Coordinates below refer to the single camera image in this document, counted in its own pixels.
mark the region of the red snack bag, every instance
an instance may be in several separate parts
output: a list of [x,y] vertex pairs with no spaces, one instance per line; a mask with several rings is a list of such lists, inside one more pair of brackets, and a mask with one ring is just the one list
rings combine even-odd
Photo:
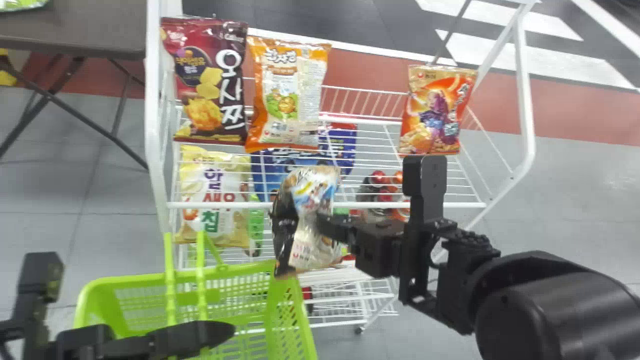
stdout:
[[400,155],[457,154],[460,120],[476,83],[475,70],[410,65]]
[[164,48],[175,61],[176,95],[188,116],[174,140],[244,144],[246,31],[247,23],[234,20],[162,18]]

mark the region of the tabletop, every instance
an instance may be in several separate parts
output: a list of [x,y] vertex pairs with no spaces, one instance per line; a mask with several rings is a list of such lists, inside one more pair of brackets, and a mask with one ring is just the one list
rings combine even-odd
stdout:
[[145,56],[146,0],[50,0],[0,13],[0,47],[116,60]]

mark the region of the snack bag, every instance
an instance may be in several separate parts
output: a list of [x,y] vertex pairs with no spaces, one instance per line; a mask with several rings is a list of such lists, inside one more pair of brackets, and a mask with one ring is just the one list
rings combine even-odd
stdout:
[[255,62],[255,115],[244,148],[317,149],[329,44],[248,37]]
[[[191,202],[256,201],[249,193],[249,156],[207,151],[193,145],[181,145],[180,196]],[[204,230],[214,245],[250,247],[250,236],[256,239],[263,212],[253,214],[248,208],[183,209],[182,226],[177,242],[194,242]]]
[[260,201],[274,201],[287,174],[300,167],[335,165],[340,167],[343,176],[349,175],[355,158],[357,128],[355,124],[338,122],[321,126],[316,152],[286,148],[254,152],[251,155],[253,186]]
[[162,18],[161,38],[175,61],[176,95],[188,117],[174,140],[244,144],[246,31],[239,21]]
[[317,213],[331,212],[339,179],[340,168],[314,166],[298,168],[282,182],[271,212],[277,277],[341,261],[342,246],[316,227]]
[[400,155],[457,154],[460,120],[476,83],[475,70],[410,65],[410,96],[400,130]]

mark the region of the blue snack bag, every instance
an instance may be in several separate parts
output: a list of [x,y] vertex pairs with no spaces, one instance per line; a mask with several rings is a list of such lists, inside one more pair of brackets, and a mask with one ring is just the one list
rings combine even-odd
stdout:
[[318,129],[318,151],[265,149],[251,155],[253,187],[262,202],[274,201],[287,174],[300,167],[333,165],[349,175],[355,158],[357,125],[332,122]]

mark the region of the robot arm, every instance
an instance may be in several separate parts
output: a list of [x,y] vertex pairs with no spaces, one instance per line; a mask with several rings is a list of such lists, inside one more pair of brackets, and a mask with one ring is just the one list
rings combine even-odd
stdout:
[[[356,267],[399,278],[398,299],[462,335],[485,360],[626,360],[640,356],[640,299],[619,281],[530,251],[501,256],[485,235],[458,229],[442,206],[444,156],[407,157],[408,223],[319,217],[323,235],[347,243]],[[445,263],[431,251],[442,241]],[[435,292],[429,269],[438,270]]]

